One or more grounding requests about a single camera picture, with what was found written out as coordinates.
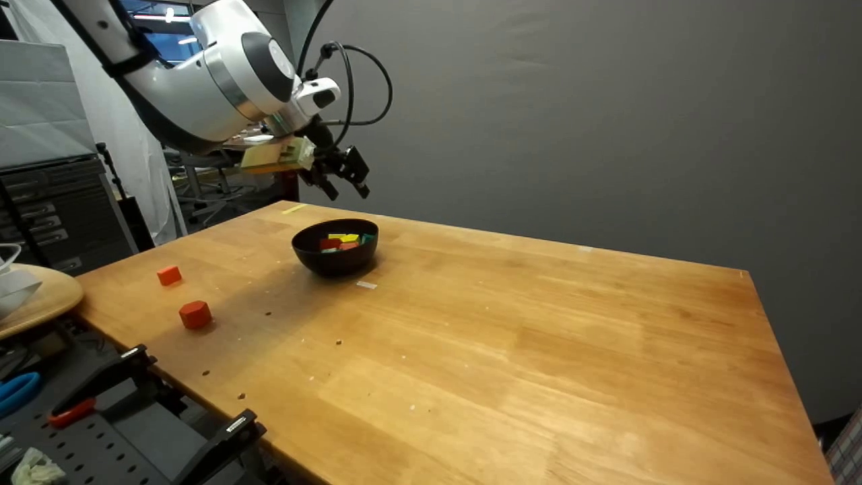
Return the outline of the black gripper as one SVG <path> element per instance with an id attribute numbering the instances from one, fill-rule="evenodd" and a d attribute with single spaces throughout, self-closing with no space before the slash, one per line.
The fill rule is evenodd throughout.
<path id="1" fill-rule="evenodd" d="M 337 198 L 338 192 L 326 175 L 342 175 L 346 169 L 345 177 L 352 182 L 352 188 L 361 197 L 369 197 L 369 186 L 366 186 L 369 165 L 362 162 L 357 147 L 346 147 L 346 157 L 345 157 L 345 151 L 337 146 L 331 130 L 319 116 L 309 119 L 309 123 L 302 130 L 302 136 L 313 143 L 313 162 L 302 173 L 307 182 L 314 182 L 327 198 Z"/>

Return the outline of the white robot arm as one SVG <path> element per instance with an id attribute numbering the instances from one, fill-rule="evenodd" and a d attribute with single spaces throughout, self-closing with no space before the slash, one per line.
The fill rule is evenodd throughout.
<path id="1" fill-rule="evenodd" d="M 177 151 L 209 151 L 260 122 L 313 143 L 299 175 L 327 198 L 345 177 L 369 193 L 361 151 L 331 134 L 319 111 L 338 96 L 331 78 L 302 78 L 244 0 L 50 0 L 125 95 L 150 134 Z"/>

